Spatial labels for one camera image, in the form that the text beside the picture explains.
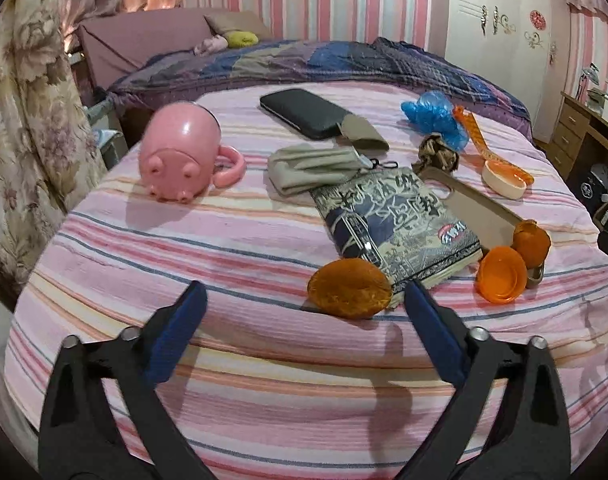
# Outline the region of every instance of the desk drawer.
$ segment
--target desk drawer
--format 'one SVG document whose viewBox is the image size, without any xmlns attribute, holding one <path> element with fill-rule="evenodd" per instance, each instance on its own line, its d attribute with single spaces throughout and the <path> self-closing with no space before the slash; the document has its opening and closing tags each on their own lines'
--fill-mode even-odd
<svg viewBox="0 0 608 480">
<path fill-rule="evenodd" d="M 590 123 L 588 117 L 582 115 L 581 112 L 578 112 L 568 104 L 564 104 L 559 121 L 567 126 L 570 131 L 575 132 L 581 139 L 583 139 L 586 128 Z"/>
<path fill-rule="evenodd" d="M 564 153 L 559 146 L 555 143 L 548 144 L 548 150 L 546 150 L 546 156 L 548 160 L 550 160 L 551 164 L 557 170 L 560 177 L 566 180 L 568 175 L 570 174 L 570 170 L 572 169 L 572 165 L 574 161 Z"/>
<path fill-rule="evenodd" d="M 562 123 L 558 123 L 552 136 L 552 142 L 557 144 L 572 160 L 575 160 L 580 152 L 583 139 Z"/>
</svg>

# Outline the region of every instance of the pink piggy mug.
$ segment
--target pink piggy mug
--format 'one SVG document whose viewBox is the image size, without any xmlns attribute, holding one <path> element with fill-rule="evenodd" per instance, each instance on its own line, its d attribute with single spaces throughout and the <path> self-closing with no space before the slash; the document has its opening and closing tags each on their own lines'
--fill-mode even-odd
<svg viewBox="0 0 608 480">
<path fill-rule="evenodd" d="M 140 175 L 148 192 L 157 199 L 189 202 L 210 186 L 227 187 L 246 170 L 244 156 L 222 146 L 216 118 L 190 102 L 166 105 L 155 112 L 140 145 Z M 225 156 L 233 163 L 215 171 L 215 159 Z"/>
</svg>

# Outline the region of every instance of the book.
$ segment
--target book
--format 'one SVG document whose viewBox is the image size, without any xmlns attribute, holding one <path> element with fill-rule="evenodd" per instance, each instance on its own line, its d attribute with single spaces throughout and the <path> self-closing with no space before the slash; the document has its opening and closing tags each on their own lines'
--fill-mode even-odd
<svg viewBox="0 0 608 480">
<path fill-rule="evenodd" d="M 363 258 L 388 277 L 389 306 L 409 280 L 431 288 L 481 259 L 479 238 L 410 168 L 374 170 L 311 190 L 341 256 Z"/>
</svg>

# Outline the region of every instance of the blue plastic bag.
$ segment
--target blue plastic bag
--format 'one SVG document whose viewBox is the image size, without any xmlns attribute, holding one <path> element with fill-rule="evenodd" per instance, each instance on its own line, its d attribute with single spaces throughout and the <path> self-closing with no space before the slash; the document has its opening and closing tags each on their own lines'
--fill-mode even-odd
<svg viewBox="0 0 608 480">
<path fill-rule="evenodd" d="M 441 134 L 444 143 L 456 152 L 468 144 L 468 132 L 453 117 L 453 104 L 443 92 L 425 92 L 416 103 L 405 101 L 402 112 L 422 134 Z"/>
</svg>

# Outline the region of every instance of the white wardrobe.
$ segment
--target white wardrobe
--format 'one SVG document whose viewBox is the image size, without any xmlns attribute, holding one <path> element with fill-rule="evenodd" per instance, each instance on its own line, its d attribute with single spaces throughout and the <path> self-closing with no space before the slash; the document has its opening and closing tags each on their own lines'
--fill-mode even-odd
<svg viewBox="0 0 608 480">
<path fill-rule="evenodd" d="M 569 52 L 565 0 L 450 0 L 446 59 L 520 99 L 544 142 L 562 103 Z"/>
</svg>

